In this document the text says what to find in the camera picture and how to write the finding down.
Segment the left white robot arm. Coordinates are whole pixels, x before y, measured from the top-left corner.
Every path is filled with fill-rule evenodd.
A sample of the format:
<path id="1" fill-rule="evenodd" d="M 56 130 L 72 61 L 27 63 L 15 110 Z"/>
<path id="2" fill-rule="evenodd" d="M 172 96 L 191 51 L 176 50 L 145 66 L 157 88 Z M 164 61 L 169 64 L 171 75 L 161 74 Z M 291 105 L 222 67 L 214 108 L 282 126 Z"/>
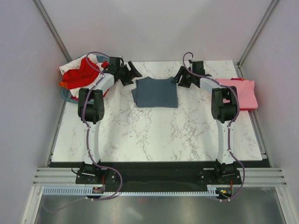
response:
<path id="1" fill-rule="evenodd" d="M 91 85 L 78 92 L 78 116 L 86 125 L 84 162 L 93 164 L 100 162 L 99 130 L 105 114 L 105 95 L 117 81 L 126 86 L 132 84 L 134 78 L 142 77 L 131 61 L 124 63 L 120 57 L 110 57 L 102 66 L 103 70 L 86 56 L 79 67 L 80 82 Z"/>

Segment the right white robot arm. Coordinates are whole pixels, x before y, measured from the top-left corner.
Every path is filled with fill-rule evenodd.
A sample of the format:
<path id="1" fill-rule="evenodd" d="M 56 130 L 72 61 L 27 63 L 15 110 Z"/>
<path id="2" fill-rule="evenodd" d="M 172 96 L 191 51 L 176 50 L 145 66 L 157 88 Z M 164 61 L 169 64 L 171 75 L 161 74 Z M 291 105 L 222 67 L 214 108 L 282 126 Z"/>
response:
<path id="1" fill-rule="evenodd" d="M 218 128 L 219 164 L 232 164 L 236 159 L 233 154 L 233 131 L 235 120 L 240 113 L 237 89 L 221 84 L 210 74 L 205 73 L 202 61 L 191 62 L 191 67 L 181 66 L 173 79 L 179 86 L 189 88 L 192 84 L 211 94 L 211 113 Z"/>

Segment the grey-blue t shirt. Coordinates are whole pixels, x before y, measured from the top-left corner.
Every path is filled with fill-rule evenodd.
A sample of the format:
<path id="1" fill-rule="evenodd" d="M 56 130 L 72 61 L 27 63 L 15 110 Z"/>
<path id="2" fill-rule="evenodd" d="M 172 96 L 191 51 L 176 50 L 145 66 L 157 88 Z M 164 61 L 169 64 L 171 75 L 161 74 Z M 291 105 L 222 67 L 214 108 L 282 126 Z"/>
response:
<path id="1" fill-rule="evenodd" d="M 178 108 L 177 84 L 172 81 L 172 77 L 138 79 L 131 93 L 138 108 Z"/>

